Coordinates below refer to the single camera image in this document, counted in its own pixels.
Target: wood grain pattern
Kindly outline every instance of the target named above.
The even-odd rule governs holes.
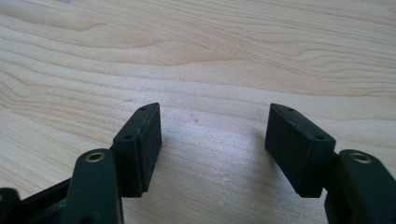
[[[264,150],[271,103],[396,176],[393,0],[0,1],[0,186],[26,198],[141,105],[163,148],[126,223],[326,223]]]

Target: table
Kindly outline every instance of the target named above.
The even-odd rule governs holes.
[[[126,223],[326,223],[264,149],[299,110],[396,176],[393,0],[2,0],[0,186],[26,198],[161,104],[163,147]]]

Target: light wood tabletop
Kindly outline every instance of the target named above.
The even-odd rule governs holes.
[[[125,223],[327,223],[264,148],[300,111],[396,176],[394,0],[2,0],[0,187],[24,199],[142,105],[163,147]]]

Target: wooden surface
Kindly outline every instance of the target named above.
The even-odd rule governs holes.
[[[396,3],[0,1],[1,187],[70,177],[153,102],[163,147],[126,223],[326,223],[264,149],[268,106],[396,176]]]

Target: wooden table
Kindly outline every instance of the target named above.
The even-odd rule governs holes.
[[[326,223],[264,149],[288,105],[396,176],[394,0],[2,0],[0,186],[26,198],[161,104],[126,223]]]

